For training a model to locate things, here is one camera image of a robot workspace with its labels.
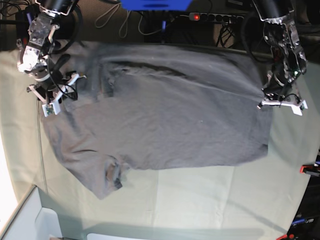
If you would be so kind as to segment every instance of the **gray t-shirt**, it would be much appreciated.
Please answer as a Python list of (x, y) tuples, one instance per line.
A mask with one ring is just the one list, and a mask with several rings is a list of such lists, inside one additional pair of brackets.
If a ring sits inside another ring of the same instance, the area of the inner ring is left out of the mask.
[(167, 45), (74, 46), (79, 99), (43, 118), (58, 161), (102, 199), (133, 169), (237, 166), (268, 152), (272, 109), (250, 58)]

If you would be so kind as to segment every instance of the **power strip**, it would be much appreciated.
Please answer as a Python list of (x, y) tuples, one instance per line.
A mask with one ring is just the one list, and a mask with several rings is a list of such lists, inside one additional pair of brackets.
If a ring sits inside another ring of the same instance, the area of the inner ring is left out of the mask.
[(215, 14), (215, 13), (201, 13), (190, 12), (190, 21), (212, 22), (217, 24), (241, 24), (244, 16), (230, 15), (230, 14)]

